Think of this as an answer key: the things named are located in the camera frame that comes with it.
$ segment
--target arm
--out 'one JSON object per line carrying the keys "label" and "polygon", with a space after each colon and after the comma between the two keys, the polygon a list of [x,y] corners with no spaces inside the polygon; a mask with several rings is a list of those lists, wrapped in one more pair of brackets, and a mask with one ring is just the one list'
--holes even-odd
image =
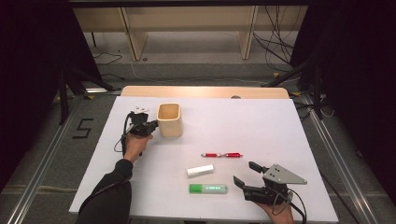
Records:
{"label": "arm", "polygon": [[92,194],[84,201],[76,223],[127,223],[131,206],[131,183],[133,162],[146,149],[148,137],[128,134],[124,159],[116,163],[110,174],[104,175]]}

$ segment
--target white eraser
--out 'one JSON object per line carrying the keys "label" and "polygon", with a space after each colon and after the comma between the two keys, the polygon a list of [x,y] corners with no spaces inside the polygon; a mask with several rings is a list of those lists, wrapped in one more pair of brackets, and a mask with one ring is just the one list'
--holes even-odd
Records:
{"label": "white eraser", "polygon": [[215,170],[215,167],[213,164],[206,165],[206,166],[198,166],[194,168],[187,169],[187,176],[189,178],[195,177],[198,175],[206,175],[206,174],[211,174]]}

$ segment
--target black sleeve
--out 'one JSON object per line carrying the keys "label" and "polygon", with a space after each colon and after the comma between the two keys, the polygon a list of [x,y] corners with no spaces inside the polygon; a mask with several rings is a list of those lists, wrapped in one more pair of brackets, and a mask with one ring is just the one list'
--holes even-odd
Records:
{"label": "black sleeve", "polygon": [[104,175],[84,201],[76,223],[127,223],[132,197],[129,180],[133,168],[130,161],[118,161],[114,171]]}

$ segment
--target black cable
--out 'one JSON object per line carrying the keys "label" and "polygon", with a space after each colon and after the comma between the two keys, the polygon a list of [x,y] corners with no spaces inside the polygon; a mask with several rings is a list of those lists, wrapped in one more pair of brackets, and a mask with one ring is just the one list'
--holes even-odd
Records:
{"label": "black cable", "polygon": [[[282,43],[282,38],[280,37],[280,32],[276,29],[276,27],[279,27],[279,22],[278,22],[279,6],[276,7],[276,21],[275,21],[275,22],[274,22],[273,19],[271,18],[271,15],[270,15],[270,13],[268,12],[267,6],[265,6],[264,8],[265,8],[265,11],[267,12],[268,18],[270,19],[270,22],[271,22],[272,27],[273,27],[273,31],[272,31],[271,38],[272,38],[272,36],[274,35],[274,36],[278,39],[279,44],[281,44],[281,43]],[[285,52],[284,52],[284,50],[283,50],[283,48],[281,48],[281,50],[282,50],[283,55],[285,56],[285,58],[287,58],[287,57],[286,57],[286,54],[285,54]]]}
{"label": "black cable", "polygon": [[303,221],[301,223],[305,224],[306,223],[306,216],[304,215],[304,213],[296,205],[294,205],[294,203],[290,203],[290,206],[292,208],[294,208],[298,213],[300,213],[301,217],[303,218]]}
{"label": "black cable", "polygon": [[276,33],[277,33],[277,36],[278,36],[278,40],[279,40],[279,44],[280,44],[280,49],[282,50],[282,52],[283,52],[283,56],[285,56],[285,58],[287,59],[288,57],[286,56],[286,53],[285,53],[285,50],[283,49],[283,40],[282,40],[282,37],[280,37],[280,22],[279,22],[279,11],[280,11],[280,6],[277,6],[276,7],[276,29],[275,29],[275,31],[276,31]]}
{"label": "black cable", "polygon": [[300,208],[298,208],[296,205],[294,205],[294,203],[290,203],[290,205],[291,205],[291,207],[293,207],[298,213],[300,213],[300,215],[303,217],[303,222],[302,222],[302,224],[305,224],[305,223],[306,223],[306,220],[308,219],[308,217],[307,217],[307,215],[306,215],[306,209],[305,209],[304,202],[303,202],[303,200],[301,199],[300,195],[299,195],[296,191],[294,191],[293,189],[288,189],[288,190],[290,190],[291,192],[295,193],[295,194],[297,195],[297,197],[300,199],[301,205],[303,206],[303,209],[304,209],[304,213],[300,210]]}
{"label": "black cable", "polygon": [[311,114],[311,111],[312,111],[313,109],[314,109],[314,108],[311,108],[308,112],[306,112],[305,116],[300,117],[301,122],[303,122],[306,118],[309,117],[309,115]]}
{"label": "black cable", "polygon": [[280,38],[280,41],[281,41],[281,43],[282,43],[282,45],[280,46],[281,48],[283,47],[284,49],[285,49],[285,51],[288,53],[288,55],[289,55],[289,57],[291,57],[291,54],[289,53],[289,51],[288,51],[288,49],[287,48],[285,48],[285,41],[283,41],[283,39],[280,37],[280,24],[282,23],[282,21],[283,21],[283,17],[285,16],[285,12],[286,12],[286,9],[288,9],[288,7],[285,7],[285,10],[283,10],[283,14],[282,14],[282,18],[281,18],[281,20],[280,20],[280,23],[279,23],[279,26],[278,26],[278,35],[279,35],[279,38]]}
{"label": "black cable", "polygon": [[[272,37],[274,36],[274,31],[271,33],[271,36],[270,36],[270,41],[272,40]],[[270,50],[270,42],[268,42],[267,43],[267,46],[264,48],[264,49],[266,49],[266,51],[265,51],[265,62],[268,64],[268,66],[270,66],[271,68],[275,68],[274,66],[272,66],[271,65],[271,63],[270,63],[270,61],[268,60],[268,58],[267,58],[267,55],[268,55],[268,50]]]}
{"label": "black cable", "polygon": [[114,146],[114,151],[115,151],[115,152],[122,152],[122,151],[117,151],[117,150],[116,150],[116,146],[119,144],[120,141],[121,141],[121,139],[120,139],[120,140],[116,143],[116,145]]}
{"label": "black cable", "polygon": [[[267,40],[267,39],[263,39],[263,38],[259,37],[255,32],[253,32],[253,34],[254,34],[257,38],[259,38],[260,40],[262,40],[262,41],[270,42],[271,44],[280,45],[280,44],[277,43],[277,42],[269,41],[269,40]],[[292,46],[292,45],[290,45],[290,44],[288,44],[288,43],[285,43],[285,46],[284,46],[284,47],[289,48],[289,49],[294,49],[294,46]]]}
{"label": "black cable", "polygon": [[301,104],[301,105],[297,106],[296,109],[299,110],[301,108],[306,108],[306,107],[309,107],[309,106],[314,106],[314,105]]}
{"label": "black cable", "polygon": [[117,78],[119,78],[119,79],[125,80],[125,77],[119,77],[119,76],[114,75],[114,74],[111,74],[111,73],[102,74],[102,77],[104,77],[104,76],[113,76],[113,77],[117,77]]}
{"label": "black cable", "polygon": [[319,173],[321,177],[326,181],[326,183],[329,185],[329,187],[334,191],[334,193],[337,195],[337,197],[340,199],[341,203],[344,205],[348,213],[353,217],[353,219],[356,221],[356,223],[359,224],[358,219],[355,217],[353,214],[352,210],[349,208],[347,203],[344,201],[344,199],[341,197],[341,195],[338,193],[338,191],[335,189],[335,187],[330,183],[330,181],[327,179],[327,177],[319,170]]}
{"label": "black cable", "polygon": [[261,46],[263,49],[265,49],[265,50],[269,51],[270,53],[272,53],[274,56],[276,56],[276,57],[277,57],[278,59],[280,59],[282,62],[284,62],[284,63],[286,63],[286,64],[290,64],[288,61],[286,61],[285,59],[283,59],[282,57],[280,57],[280,56],[277,55],[275,52],[273,52],[272,50],[269,49],[269,44],[270,44],[270,43],[273,43],[273,41],[271,41],[271,40],[266,40],[266,41],[268,42],[268,45],[267,45],[267,46],[264,46],[264,44],[260,41],[259,37],[258,37],[255,33],[253,33],[253,36],[254,36],[254,38],[256,38],[257,42],[260,44],[260,46]]}
{"label": "black cable", "polygon": [[102,55],[104,55],[104,54],[119,57],[119,58],[117,58],[117,59],[115,59],[115,60],[113,60],[113,61],[111,61],[111,62],[109,62],[109,63],[105,63],[105,64],[114,63],[115,61],[118,61],[119,59],[122,58],[122,55],[119,55],[119,54],[111,54],[111,53],[107,53],[107,52],[100,53],[99,55],[93,56],[93,58],[99,58],[100,56],[102,56]]}
{"label": "black cable", "polygon": [[294,27],[296,26],[297,21],[298,21],[298,19],[300,18],[300,13],[301,13],[301,6],[300,6],[299,9],[298,9],[296,21],[295,21],[294,24],[291,26],[290,32],[289,32],[283,39],[286,39],[286,38],[291,34],[291,32],[294,30]]}

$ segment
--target white table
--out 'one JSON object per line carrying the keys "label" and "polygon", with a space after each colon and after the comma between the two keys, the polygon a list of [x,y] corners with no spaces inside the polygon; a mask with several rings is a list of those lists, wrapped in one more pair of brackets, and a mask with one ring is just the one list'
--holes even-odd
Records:
{"label": "white table", "polygon": [[[244,200],[233,175],[247,185],[263,186],[262,175],[248,168],[249,161],[270,167],[278,163],[308,181],[288,185],[302,197],[308,221],[336,223],[338,218],[323,185],[292,100],[288,99],[188,99],[118,97],[113,105],[92,160],[70,207],[77,213],[104,174],[114,169],[121,154],[119,141],[126,115],[135,106],[149,108],[156,118],[162,103],[179,103],[184,132],[179,138],[162,138],[159,131],[134,163],[130,215],[169,219],[259,222],[268,216]],[[205,152],[240,152],[239,159],[203,158]],[[186,169],[214,164],[215,172],[187,178]],[[189,194],[189,184],[226,184],[224,195]],[[302,208],[297,197],[293,202]],[[293,211],[294,218],[301,216]]]}

